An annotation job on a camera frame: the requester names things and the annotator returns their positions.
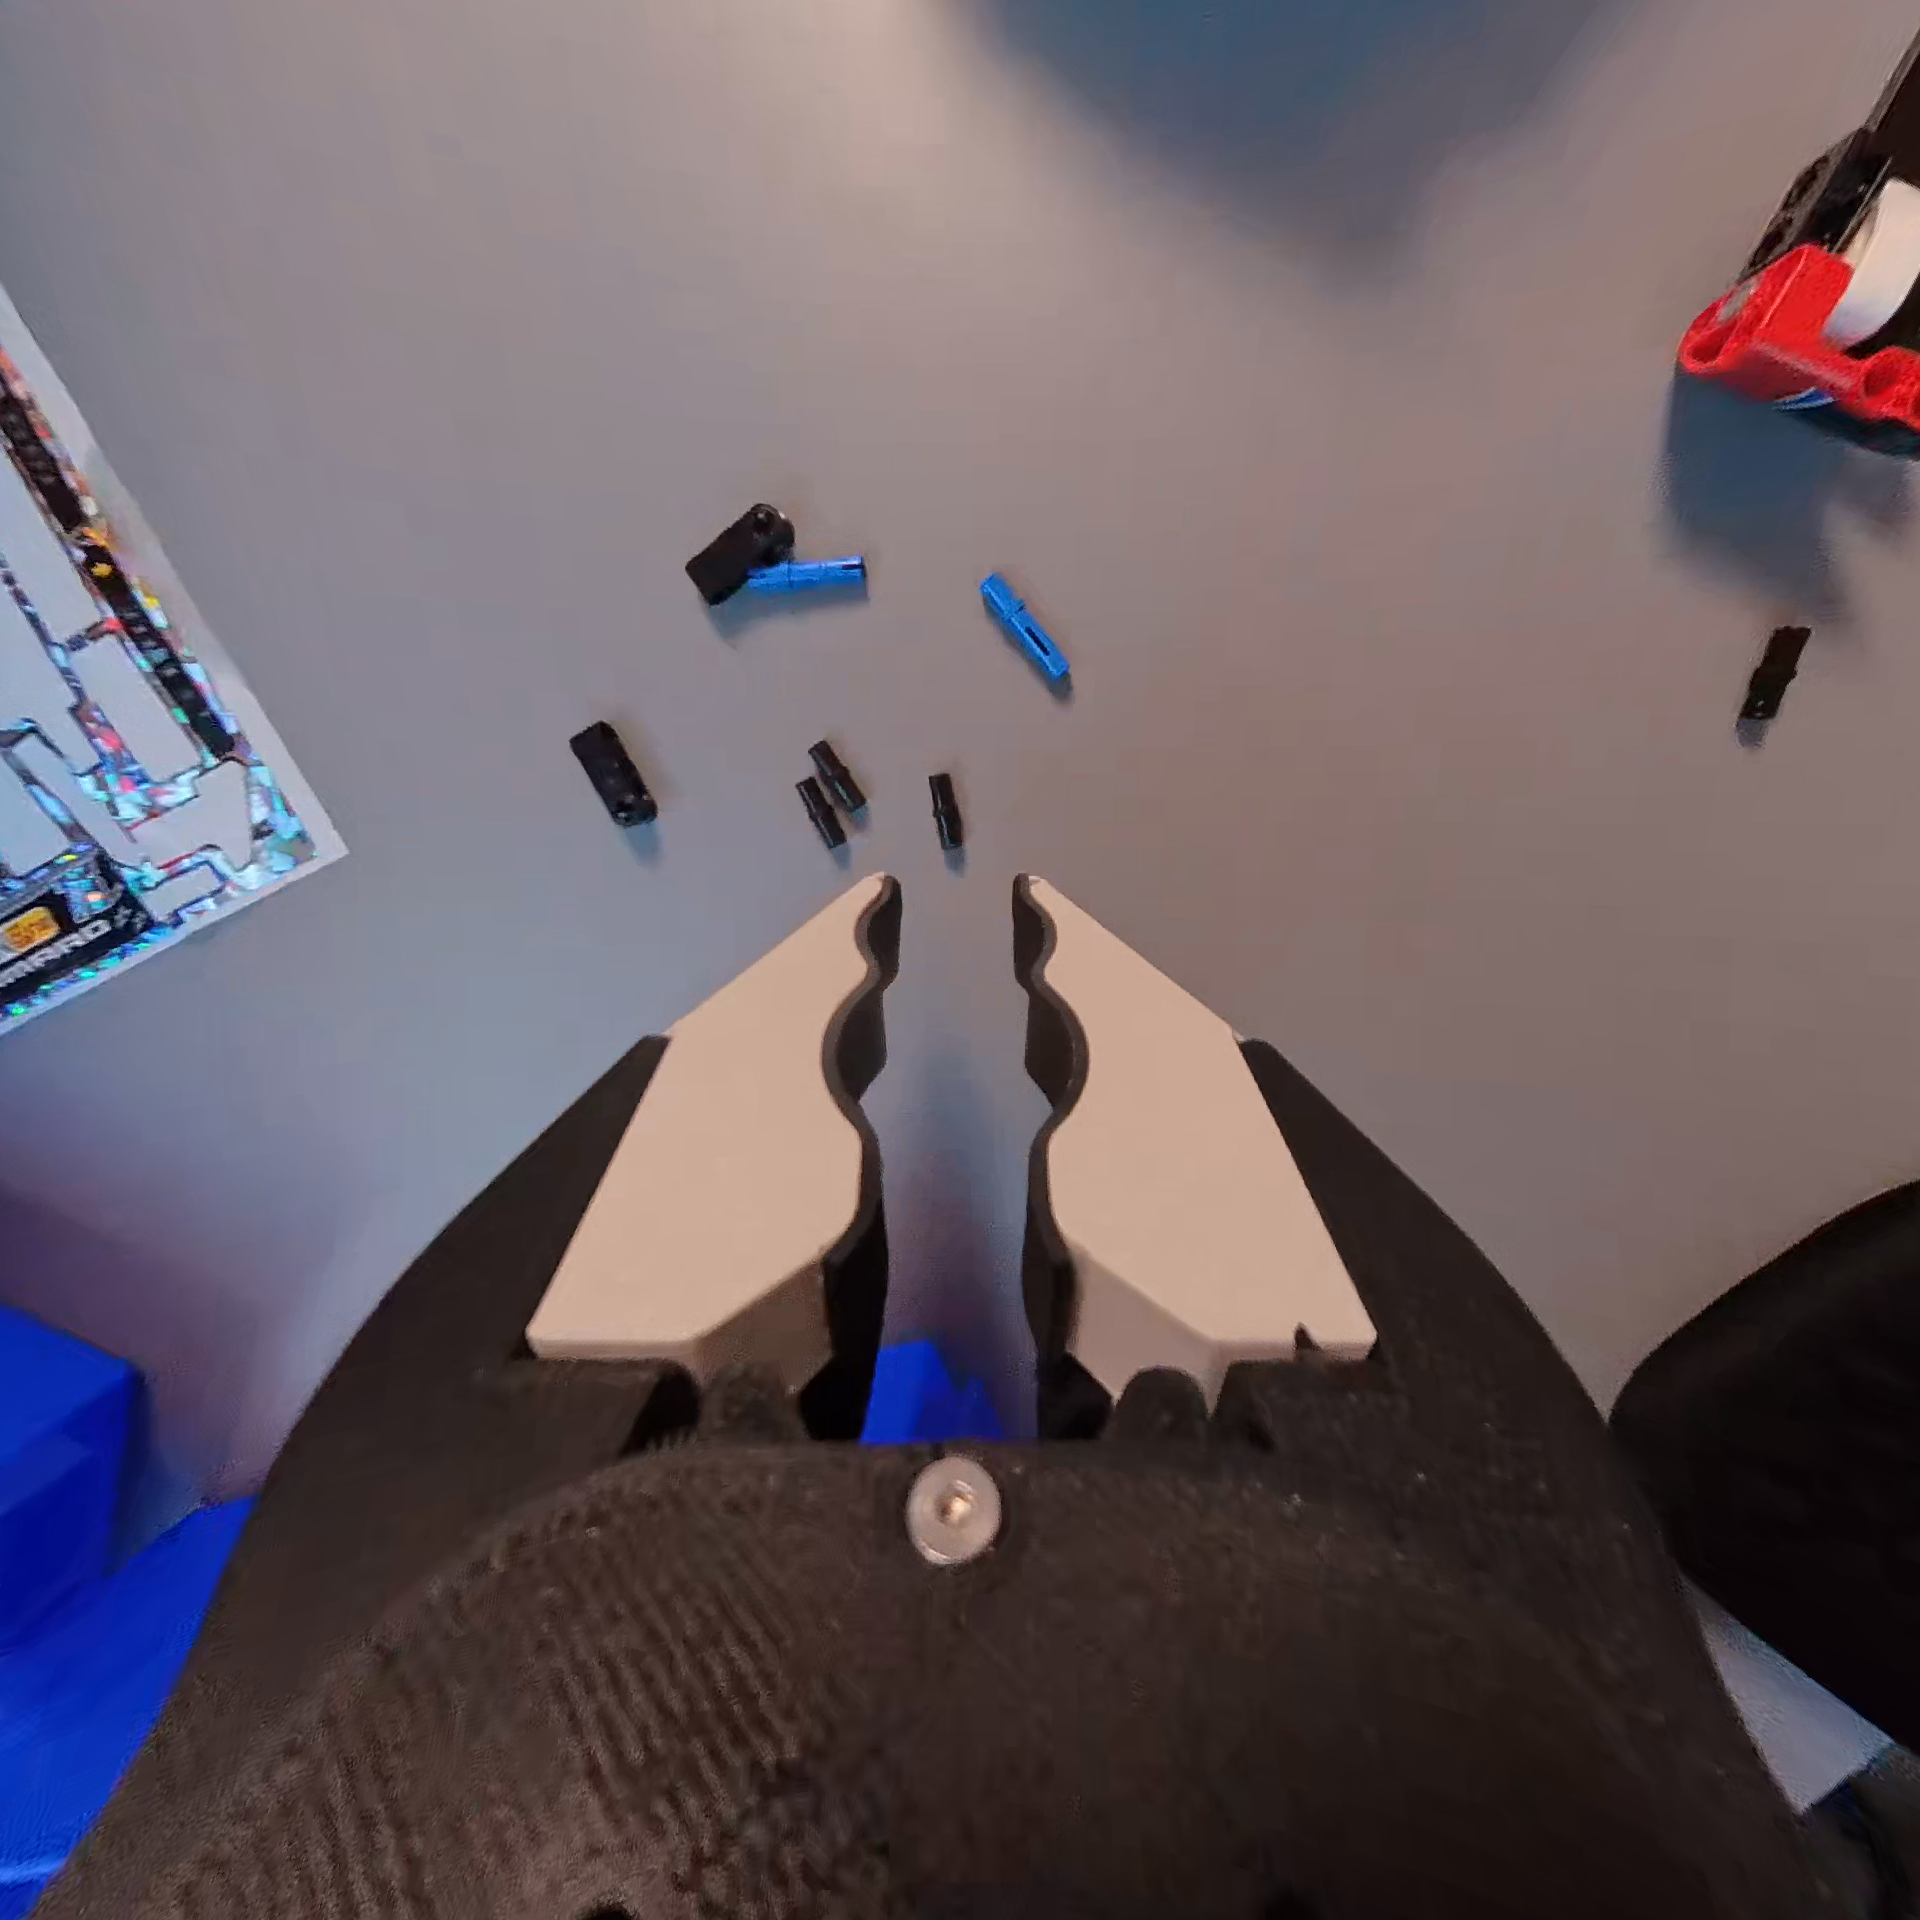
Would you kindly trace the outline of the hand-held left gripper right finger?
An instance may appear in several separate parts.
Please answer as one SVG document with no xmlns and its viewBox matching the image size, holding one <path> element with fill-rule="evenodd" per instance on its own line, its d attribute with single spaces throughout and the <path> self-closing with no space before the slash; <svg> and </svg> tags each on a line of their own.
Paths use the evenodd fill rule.
<svg viewBox="0 0 1920 1920">
<path fill-rule="evenodd" d="M 1042 876 L 1015 876 L 1026 1148 L 1023 1308 L 1042 1441 L 1138 1378 L 1213 1414 L 1238 1366 L 1360 1366 L 1377 1321 L 1230 1017 Z"/>
</svg>

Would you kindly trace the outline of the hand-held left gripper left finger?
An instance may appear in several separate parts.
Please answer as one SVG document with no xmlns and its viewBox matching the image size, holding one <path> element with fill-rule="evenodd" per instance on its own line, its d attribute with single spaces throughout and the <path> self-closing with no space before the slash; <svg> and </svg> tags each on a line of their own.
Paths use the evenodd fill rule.
<svg viewBox="0 0 1920 1920">
<path fill-rule="evenodd" d="M 900 885 L 861 876 L 680 1014 L 521 1341 L 538 1362 L 761 1373 L 857 1435 L 890 1301 L 879 1146 Z"/>
</svg>

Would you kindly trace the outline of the black curved lego bumper assembly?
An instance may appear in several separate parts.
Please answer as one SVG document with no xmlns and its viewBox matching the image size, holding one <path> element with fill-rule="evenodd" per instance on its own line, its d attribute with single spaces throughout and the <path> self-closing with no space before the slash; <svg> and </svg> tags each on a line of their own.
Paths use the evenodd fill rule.
<svg viewBox="0 0 1920 1920">
<path fill-rule="evenodd" d="M 1885 459 L 1920 459 L 1920 45 L 1783 191 L 1677 368 Z"/>
</svg>

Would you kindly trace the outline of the black two-hole lego piece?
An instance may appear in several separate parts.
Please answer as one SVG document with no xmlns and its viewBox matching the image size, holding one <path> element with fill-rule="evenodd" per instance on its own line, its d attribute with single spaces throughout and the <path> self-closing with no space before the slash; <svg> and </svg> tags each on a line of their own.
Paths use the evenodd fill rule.
<svg viewBox="0 0 1920 1920">
<path fill-rule="evenodd" d="M 613 732 L 613 723 L 595 719 L 570 738 L 572 757 L 581 762 L 596 806 L 606 810 L 612 827 L 644 830 L 662 817 L 658 794 L 646 793 L 632 751 Z"/>
</svg>

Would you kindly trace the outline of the black lego connector piece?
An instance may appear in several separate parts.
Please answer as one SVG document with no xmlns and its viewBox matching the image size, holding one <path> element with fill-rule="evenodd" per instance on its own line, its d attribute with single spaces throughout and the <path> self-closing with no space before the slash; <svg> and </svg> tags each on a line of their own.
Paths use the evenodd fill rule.
<svg viewBox="0 0 1920 1920">
<path fill-rule="evenodd" d="M 710 609 L 736 598 L 752 573 L 784 566 L 790 548 L 796 521 L 777 507 L 759 501 L 687 558 L 687 576 Z"/>
</svg>

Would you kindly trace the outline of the dark cloth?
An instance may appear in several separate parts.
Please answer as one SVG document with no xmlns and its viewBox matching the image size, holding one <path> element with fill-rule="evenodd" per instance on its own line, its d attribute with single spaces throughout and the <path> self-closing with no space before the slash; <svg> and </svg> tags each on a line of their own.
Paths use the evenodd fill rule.
<svg viewBox="0 0 1920 1920">
<path fill-rule="evenodd" d="M 1920 1744 L 1920 1187 L 1670 1330 L 1610 1426 L 1677 1565 L 1853 1715 Z"/>
</svg>

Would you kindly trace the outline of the blue plastic bin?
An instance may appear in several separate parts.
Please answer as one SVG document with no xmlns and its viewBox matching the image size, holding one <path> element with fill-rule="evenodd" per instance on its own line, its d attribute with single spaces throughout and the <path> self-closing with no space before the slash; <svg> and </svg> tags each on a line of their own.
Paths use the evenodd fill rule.
<svg viewBox="0 0 1920 1920">
<path fill-rule="evenodd" d="M 430 1308 L 396 1289 L 332 1368 L 321 1421 L 321 1490 L 294 1490 L 288 1522 L 313 1526 L 294 1569 L 314 1618 L 270 1601 L 265 1627 L 288 1627 L 294 1655 L 325 1655 L 411 1583 L 451 1569 L 500 1513 L 570 1488 L 613 1453 L 658 1408 L 699 1394 L 667 1362 L 536 1362 L 521 1301 L 478 1308 L 477 1292 Z M 145 1744 L 205 1603 L 226 1569 L 247 1503 L 205 1506 L 111 1569 L 137 1378 L 78 1341 L 18 1318 L 2 1330 L 2 1917 L 28 1917 L 57 1884 L 91 1818 Z M 637 1885 L 596 1861 L 584 1870 L 560 1814 L 531 1814 L 511 1835 L 511 1806 L 482 1806 L 478 1783 L 455 1795 L 451 1865 L 430 1865 L 430 1809 L 404 1824 L 374 1806 L 370 1833 L 336 1833 L 325 1806 L 294 1806 L 286 1748 L 253 1814 L 314 1814 L 308 1835 L 253 1828 L 265 1855 L 191 1824 L 191 1873 L 136 1870 L 122 1892 L 91 1892 L 76 1917 L 637 1917 Z"/>
</svg>

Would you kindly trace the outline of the holographic sticker sheet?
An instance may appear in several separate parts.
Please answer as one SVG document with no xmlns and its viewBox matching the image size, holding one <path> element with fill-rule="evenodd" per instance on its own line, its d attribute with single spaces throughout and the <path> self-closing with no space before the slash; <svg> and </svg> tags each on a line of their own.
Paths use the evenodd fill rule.
<svg viewBox="0 0 1920 1920">
<path fill-rule="evenodd" d="M 0 299 L 0 1022 L 351 856 Z"/>
</svg>

